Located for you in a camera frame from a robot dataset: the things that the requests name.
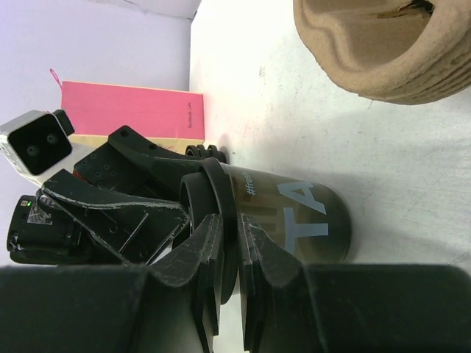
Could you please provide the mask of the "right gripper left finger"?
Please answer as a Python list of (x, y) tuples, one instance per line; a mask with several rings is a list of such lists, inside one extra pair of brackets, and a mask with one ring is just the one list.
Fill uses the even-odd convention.
[(210, 233), (154, 265), (3, 267), (3, 352), (211, 352), (219, 269)]

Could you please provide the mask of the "dark transparent coffee cup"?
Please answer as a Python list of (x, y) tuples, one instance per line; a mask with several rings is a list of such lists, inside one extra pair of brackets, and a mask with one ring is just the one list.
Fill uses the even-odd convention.
[(224, 164), (237, 211), (303, 263), (342, 263), (352, 225), (343, 200), (315, 182)]

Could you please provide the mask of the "pink and beige paper bag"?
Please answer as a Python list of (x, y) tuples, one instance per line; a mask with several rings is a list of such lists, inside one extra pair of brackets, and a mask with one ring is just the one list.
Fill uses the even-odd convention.
[(92, 82), (61, 81), (61, 108), (71, 120), (74, 143), (98, 147), (127, 125), (153, 143), (184, 153), (205, 141), (204, 99), (200, 93)]

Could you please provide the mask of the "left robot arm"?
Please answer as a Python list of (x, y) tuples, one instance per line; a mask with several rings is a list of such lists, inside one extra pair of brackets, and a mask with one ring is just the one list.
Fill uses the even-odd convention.
[(188, 234), (182, 180), (202, 158), (168, 151), (128, 126), (23, 196), (7, 236), (20, 264), (151, 265)]

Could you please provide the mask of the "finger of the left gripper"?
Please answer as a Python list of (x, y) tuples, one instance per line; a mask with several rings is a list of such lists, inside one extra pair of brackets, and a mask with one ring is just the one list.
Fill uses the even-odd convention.
[(107, 142), (132, 164), (158, 180), (181, 180), (202, 167), (201, 157), (169, 151), (129, 126), (118, 128), (108, 136)]
[(152, 264), (189, 222), (178, 202), (98, 188), (64, 169), (41, 190), (126, 265)]

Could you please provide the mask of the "brown cardboard cup carrier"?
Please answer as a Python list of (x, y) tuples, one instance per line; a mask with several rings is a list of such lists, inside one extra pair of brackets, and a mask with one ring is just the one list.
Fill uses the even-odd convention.
[(361, 97), (418, 105), (470, 87), (469, 1), (294, 1), (305, 47)]

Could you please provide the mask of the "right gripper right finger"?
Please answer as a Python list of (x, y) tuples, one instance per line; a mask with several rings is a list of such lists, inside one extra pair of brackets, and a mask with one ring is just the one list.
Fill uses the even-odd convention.
[(305, 265), (238, 216), (250, 352), (468, 352), (470, 275), (451, 265)]

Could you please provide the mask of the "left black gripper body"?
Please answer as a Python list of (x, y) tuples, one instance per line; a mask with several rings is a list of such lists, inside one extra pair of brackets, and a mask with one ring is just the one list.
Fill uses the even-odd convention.
[(74, 175), (98, 188), (153, 199), (172, 201), (173, 194), (161, 187), (147, 171), (132, 164), (105, 143), (74, 165)]

